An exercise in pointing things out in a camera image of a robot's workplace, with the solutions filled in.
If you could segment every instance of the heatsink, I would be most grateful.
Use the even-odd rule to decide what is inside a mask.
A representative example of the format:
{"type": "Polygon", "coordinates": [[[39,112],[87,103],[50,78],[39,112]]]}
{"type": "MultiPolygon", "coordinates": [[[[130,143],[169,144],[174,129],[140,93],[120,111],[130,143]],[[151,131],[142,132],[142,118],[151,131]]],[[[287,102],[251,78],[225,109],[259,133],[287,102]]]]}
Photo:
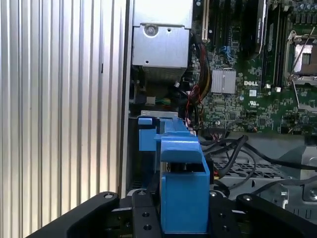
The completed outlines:
{"type": "Polygon", "coordinates": [[[214,69],[212,71],[211,92],[218,94],[234,94],[236,74],[232,69],[214,69]]]}

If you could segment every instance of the motherboard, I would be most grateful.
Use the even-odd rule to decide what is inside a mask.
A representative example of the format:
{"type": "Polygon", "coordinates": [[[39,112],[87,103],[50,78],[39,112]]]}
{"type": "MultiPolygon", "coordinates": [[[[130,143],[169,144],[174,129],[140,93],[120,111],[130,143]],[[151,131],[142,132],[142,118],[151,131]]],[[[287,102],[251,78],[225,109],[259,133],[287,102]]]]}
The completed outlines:
{"type": "MultiPolygon", "coordinates": [[[[260,24],[250,22],[257,18],[248,12],[249,2],[215,0],[210,4],[206,45],[213,86],[201,105],[203,127],[226,128],[231,122],[245,120],[257,132],[314,133],[317,1],[263,2],[259,6],[263,8],[259,19],[263,43],[258,44],[258,54],[248,52],[246,45],[251,43],[244,39],[246,28],[258,26],[260,30],[260,24]]],[[[194,25],[199,31],[201,22],[194,25]]],[[[189,70],[198,80],[200,64],[195,56],[189,70]]],[[[246,127],[237,124],[231,130],[245,131],[246,127]]]]}

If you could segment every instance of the white label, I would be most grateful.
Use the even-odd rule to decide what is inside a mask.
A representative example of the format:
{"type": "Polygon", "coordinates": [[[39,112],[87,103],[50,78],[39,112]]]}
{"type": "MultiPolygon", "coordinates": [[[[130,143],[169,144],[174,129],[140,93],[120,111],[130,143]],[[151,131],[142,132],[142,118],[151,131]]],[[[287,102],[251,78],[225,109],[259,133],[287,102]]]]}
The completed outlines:
{"type": "Polygon", "coordinates": [[[250,90],[249,91],[249,96],[250,97],[256,97],[257,96],[257,91],[256,90],[250,90]]]}
{"type": "Polygon", "coordinates": [[[244,86],[258,86],[258,82],[244,81],[244,86]]]}
{"type": "Polygon", "coordinates": [[[273,29],[274,29],[274,24],[270,24],[269,26],[269,37],[268,37],[268,47],[267,47],[267,51],[271,51],[272,50],[272,45],[273,45],[273,29]]]}
{"type": "Polygon", "coordinates": [[[250,101],[249,106],[251,107],[257,107],[259,104],[256,101],[250,101]]]}

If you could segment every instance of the ribbed metal side panel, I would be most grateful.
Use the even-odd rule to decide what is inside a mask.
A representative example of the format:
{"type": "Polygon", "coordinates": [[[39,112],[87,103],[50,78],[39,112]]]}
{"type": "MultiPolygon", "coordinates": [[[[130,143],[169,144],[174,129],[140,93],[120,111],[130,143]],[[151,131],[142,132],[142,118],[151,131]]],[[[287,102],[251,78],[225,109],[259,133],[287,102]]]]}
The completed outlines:
{"type": "Polygon", "coordinates": [[[117,191],[124,0],[1,0],[0,238],[117,191]]]}

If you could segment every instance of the metal heatsink cover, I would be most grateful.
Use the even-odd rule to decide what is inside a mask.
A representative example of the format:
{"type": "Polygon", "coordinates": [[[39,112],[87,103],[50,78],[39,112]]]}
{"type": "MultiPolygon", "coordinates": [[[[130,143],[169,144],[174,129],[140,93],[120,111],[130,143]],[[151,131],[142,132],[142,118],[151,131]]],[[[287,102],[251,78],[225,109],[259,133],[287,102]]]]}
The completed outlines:
{"type": "Polygon", "coordinates": [[[227,69],[214,69],[212,71],[212,93],[234,94],[236,86],[236,71],[227,69]]]}
{"type": "Polygon", "coordinates": [[[187,68],[192,0],[135,0],[132,64],[152,81],[179,80],[187,68]]]}

